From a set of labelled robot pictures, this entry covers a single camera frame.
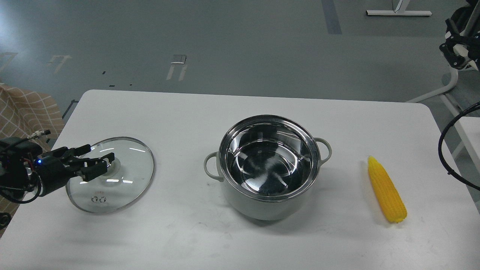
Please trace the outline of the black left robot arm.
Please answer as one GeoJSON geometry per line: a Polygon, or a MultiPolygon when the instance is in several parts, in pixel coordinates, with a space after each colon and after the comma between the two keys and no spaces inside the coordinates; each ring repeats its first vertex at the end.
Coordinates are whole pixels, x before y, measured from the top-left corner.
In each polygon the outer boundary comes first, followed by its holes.
{"type": "Polygon", "coordinates": [[[108,172],[115,155],[88,158],[91,145],[60,147],[44,152],[34,140],[46,137],[50,130],[36,130],[25,138],[1,140],[1,196],[16,204],[26,204],[63,188],[81,177],[89,182],[108,172]]]}

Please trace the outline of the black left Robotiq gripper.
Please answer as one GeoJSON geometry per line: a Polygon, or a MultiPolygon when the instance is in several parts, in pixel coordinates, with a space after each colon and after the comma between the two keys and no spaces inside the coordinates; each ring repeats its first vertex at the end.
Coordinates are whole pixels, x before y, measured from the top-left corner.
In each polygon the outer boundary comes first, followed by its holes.
{"type": "Polygon", "coordinates": [[[89,152],[91,152],[89,144],[72,148],[61,147],[56,150],[56,157],[48,155],[35,160],[35,172],[41,183],[39,196],[44,197],[64,187],[73,177],[79,176],[83,180],[94,180],[107,173],[108,167],[115,160],[113,152],[98,158],[77,158],[74,164],[69,164],[69,159],[61,159],[78,157],[89,152]]]}

